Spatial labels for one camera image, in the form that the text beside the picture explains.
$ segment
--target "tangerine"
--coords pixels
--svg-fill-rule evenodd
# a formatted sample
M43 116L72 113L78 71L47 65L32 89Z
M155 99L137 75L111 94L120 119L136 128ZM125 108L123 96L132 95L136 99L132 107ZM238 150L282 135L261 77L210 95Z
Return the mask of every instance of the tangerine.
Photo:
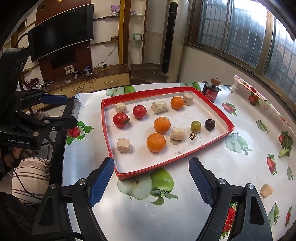
M150 136L148 136L146 140L146 145L148 149L152 152L159 152L163 148L165 148L165 138L163 135L159 133L153 133Z
M183 98L179 97L179 96L175 96L171 99L170 101L170 105L174 108L174 109L180 109L183 107L184 105L184 100Z
M159 133L165 133L170 129L170 120L166 117L159 117L154 121L154 129Z

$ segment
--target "floor standing air conditioner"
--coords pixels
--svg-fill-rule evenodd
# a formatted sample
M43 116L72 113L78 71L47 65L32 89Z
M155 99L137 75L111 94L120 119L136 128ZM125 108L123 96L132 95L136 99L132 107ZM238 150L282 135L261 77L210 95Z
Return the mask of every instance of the floor standing air conditioner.
M167 0L160 70L167 82L176 82L188 15L188 0Z

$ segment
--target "bottle with red label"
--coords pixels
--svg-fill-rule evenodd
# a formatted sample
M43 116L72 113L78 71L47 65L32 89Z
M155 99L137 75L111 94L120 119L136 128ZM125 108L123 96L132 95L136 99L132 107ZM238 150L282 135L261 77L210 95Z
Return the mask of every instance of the bottle with red label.
M205 82L202 93L207 97L211 102L215 102L218 92L221 90L218 86L221 84L221 80L218 78L212 77L211 83Z

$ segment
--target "dark purple grape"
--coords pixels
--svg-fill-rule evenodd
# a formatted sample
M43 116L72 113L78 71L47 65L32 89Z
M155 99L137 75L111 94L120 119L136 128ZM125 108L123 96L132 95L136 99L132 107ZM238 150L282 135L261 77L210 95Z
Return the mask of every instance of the dark purple grape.
M208 119L205 121L205 128L208 130L208 131L211 131L215 128L216 126L216 123L214 120L212 119Z

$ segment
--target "television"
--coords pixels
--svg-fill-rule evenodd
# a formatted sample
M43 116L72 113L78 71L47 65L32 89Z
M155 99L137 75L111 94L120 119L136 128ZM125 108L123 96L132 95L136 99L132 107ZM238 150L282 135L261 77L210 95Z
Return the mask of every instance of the television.
M62 48L94 38L94 4L57 14L28 31L32 62Z

